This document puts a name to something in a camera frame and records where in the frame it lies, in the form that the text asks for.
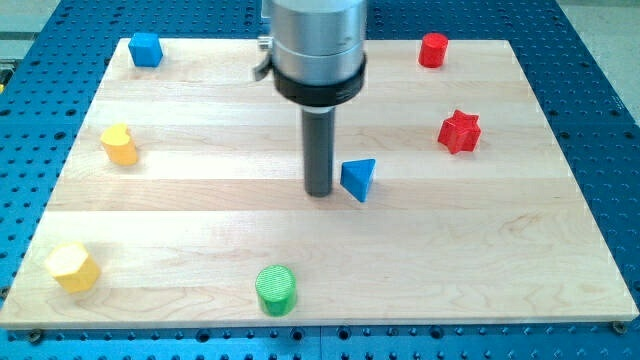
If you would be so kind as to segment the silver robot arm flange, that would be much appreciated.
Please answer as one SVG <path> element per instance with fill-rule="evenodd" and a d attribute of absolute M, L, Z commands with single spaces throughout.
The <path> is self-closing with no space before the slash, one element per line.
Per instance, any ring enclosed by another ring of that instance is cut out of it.
<path fill-rule="evenodd" d="M 265 58 L 257 81 L 273 75 L 286 99 L 306 107 L 333 107 L 364 84 L 365 0 L 264 0 L 269 34 L 258 38 Z"/>

